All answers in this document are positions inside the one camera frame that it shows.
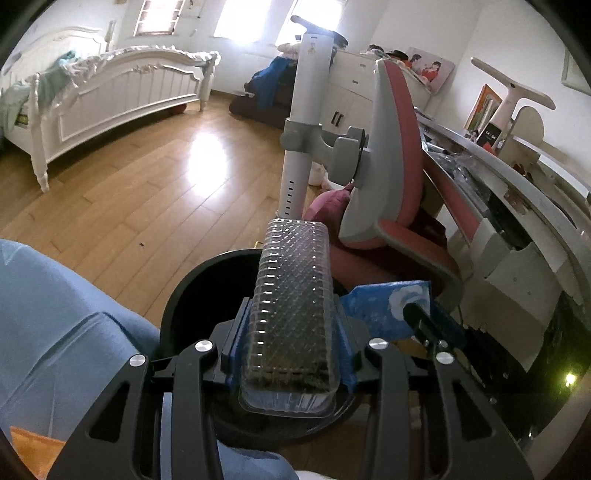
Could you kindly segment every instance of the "window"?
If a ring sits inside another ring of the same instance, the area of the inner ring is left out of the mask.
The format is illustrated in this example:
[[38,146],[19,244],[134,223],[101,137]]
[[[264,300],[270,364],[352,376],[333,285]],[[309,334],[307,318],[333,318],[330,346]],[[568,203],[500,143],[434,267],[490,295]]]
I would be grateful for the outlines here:
[[300,24],[290,20],[292,15],[298,15],[327,30],[336,30],[346,2],[347,0],[295,0],[275,45],[293,42],[296,35],[306,32]]
[[137,35],[172,35],[184,0],[144,0],[135,26]]
[[252,43],[261,38],[271,0],[226,0],[214,37]]

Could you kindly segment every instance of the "bed post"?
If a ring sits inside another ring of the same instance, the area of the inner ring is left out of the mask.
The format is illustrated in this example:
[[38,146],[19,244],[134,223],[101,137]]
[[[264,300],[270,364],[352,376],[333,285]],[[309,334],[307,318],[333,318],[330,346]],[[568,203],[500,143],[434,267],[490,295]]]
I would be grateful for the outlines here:
[[207,66],[207,69],[205,70],[203,84],[201,86],[201,95],[199,95],[199,97],[200,97],[199,111],[200,112],[203,112],[205,110],[205,106],[207,105],[207,102],[209,101],[209,95],[210,95],[210,93],[212,91],[212,87],[213,87],[214,73],[216,71],[216,60],[217,60],[217,54],[215,53],[212,55],[211,62],[209,63],[209,65]]
[[47,162],[45,160],[45,150],[43,148],[43,136],[41,134],[41,114],[39,113],[39,74],[35,74],[31,92],[29,93],[29,130],[33,138],[33,148],[31,150],[31,163],[33,172],[41,186],[43,193],[49,191],[49,182],[47,180]]

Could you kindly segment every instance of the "white cabinet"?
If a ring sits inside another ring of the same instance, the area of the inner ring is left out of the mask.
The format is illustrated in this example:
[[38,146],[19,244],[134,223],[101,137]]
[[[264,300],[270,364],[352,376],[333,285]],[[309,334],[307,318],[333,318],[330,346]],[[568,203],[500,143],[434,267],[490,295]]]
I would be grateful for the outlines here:
[[352,92],[342,87],[334,84],[328,85],[320,118],[322,128],[335,134],[341,133],[343,120],[346,116],[348,117],[353,102],[352,95],[354,95]]
[[[375,61],[340,51],[330,69],[321,123],[325,130],[344,135],[349,127],[371,127],[375,96]],[[429,90],[412,73],[402,70],[413,105],[421,110],[431,97]]]
[[366,132],[369,132],[374,103],[354,93],[351,95],[353,95],[353,102],[351,103],[346,119],[341,121],[340,126],[344,129],[344,133],[347,133],[349,127],[363,128]]

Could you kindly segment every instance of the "book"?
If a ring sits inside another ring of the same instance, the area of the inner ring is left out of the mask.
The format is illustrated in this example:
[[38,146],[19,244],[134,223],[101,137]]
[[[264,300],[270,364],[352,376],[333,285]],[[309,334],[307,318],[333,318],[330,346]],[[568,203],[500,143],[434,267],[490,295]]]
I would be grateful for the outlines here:
[[500,102],[497,102],[493,97],[490,97],[487,101],[486,101],[486,106],[485,106],[485,110],[484,110],[484,115],[482,116],[482,120],[478,125],[478,132],[482,132],[486,126],[488,125],[488,122],[490,121],[490,119],[492,118],[492,116],[495,114],[496,109],[499,108]]
[[472,111],[470,112],[470,115],[464,124],[464,129],[466,129],[468,132],[473,132],[474,130],[478,129],[478,126],[485,116],[485,103],[488,99],[494,100],[496,104],[494,111],[496,111],[498,106],[501,104],[501,97],[499,97],[487,84],[484,84],[480,90],[480,95],[476,99],[474,107],[472,107]]

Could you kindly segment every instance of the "bed footboard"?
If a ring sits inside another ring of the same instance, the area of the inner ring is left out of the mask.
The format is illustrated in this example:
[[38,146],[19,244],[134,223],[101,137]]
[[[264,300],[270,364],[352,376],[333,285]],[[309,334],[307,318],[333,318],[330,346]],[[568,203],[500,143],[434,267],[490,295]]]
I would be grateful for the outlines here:
[[194,56],[178,50],[138,50],[90,65],[92,75],[74,78],[30,125],[31,159],[41,189],[48,189],[49,162],[107,130],[197,100],[201,100],[203,111],[212,88],[216,58],[199,66]]

